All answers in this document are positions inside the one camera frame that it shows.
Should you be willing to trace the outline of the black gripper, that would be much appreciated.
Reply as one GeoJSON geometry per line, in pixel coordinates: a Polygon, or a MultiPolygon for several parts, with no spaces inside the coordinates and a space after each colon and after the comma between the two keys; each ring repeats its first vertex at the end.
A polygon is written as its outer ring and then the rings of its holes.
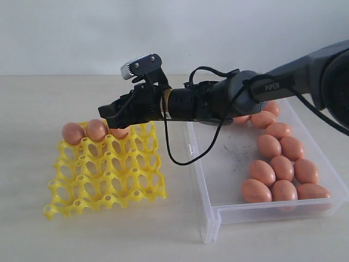
{"type": "Polygon", "coordinates": [[[98,107],[101,118],[107,120],[109,128],[124,129],[135,124],[149,121],[162,121],[162,97],[166,91],[171,91],[169,85],[142,82],[134,86],[127,95],[119,97],[114,102],[98,107]]]}

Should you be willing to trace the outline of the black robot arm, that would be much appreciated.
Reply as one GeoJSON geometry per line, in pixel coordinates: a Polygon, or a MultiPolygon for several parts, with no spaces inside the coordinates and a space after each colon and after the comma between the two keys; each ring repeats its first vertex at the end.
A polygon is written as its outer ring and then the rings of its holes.
{"type": "Polygon", "coordinates": [[[334,129],[348,133],[348,41],[265,74],[216,72],[220,81],[189,79],[183,88],[170,87],[161,65],[161,58],[150,54],[122,67],[122,77],[131,79],[134,88],[98,109],[110,128],[162,120],[229,125],[236,117],[259,113],[268,101],[293,96],[303,100],[309,94],[312,102],[305,106],[334,129]]]}

